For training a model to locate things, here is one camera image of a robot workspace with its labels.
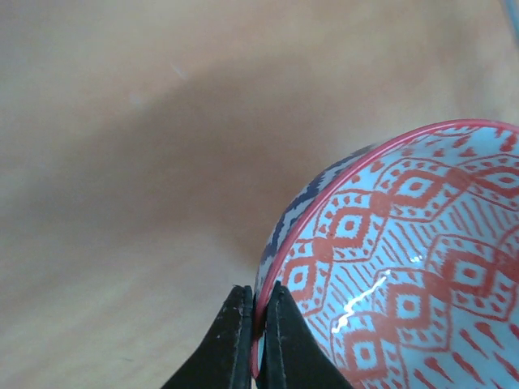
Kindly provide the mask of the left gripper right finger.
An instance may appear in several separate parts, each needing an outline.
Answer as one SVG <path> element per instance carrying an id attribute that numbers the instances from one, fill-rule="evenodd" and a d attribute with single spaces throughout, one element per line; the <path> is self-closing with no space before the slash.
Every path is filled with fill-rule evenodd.
<path id="1" fill-rule="evenodd" d="M 324 355 L 290 291 L 276 282 L 266 313 L 259 387 L 269 389 L 351 389 Z"/>

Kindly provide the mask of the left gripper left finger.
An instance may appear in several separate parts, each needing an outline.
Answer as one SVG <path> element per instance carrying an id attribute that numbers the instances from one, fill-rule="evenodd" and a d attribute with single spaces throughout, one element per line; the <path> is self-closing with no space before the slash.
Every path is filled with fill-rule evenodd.
<path id="1" fill-rule="evenodd" d="M 251 287 L 235 285 L 199 347 L 163 387 L 249 388 L 253 308 Z"/>

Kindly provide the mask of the red patterned bowl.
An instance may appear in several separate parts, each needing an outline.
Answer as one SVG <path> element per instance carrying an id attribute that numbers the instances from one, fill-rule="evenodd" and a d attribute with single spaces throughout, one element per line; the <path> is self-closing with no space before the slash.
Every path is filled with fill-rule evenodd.
<path id="1" fill-rule="evenodd" d="M 517 387 L 517 127 L 424 126 L 309 183 L 257 271 L 254 374 L 275 283 L 354 387 Z"/>

